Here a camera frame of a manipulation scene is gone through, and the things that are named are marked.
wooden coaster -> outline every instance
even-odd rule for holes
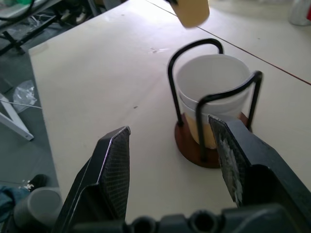
[[[175,141],[177,143],[180,153],[188,159],[190,162],[207,168],[220,168],[218,162],[218,152],[216,149],[212,150],[206,148],[207,162],[202,162],[200,160],[200,146],[196,143],[190,133],[188,123],[186,121],[185,115],[182,115],[184,121],[183,126],[175,126]],[[244,125],[247,123],[247,117],[242,113],[240,120]]]

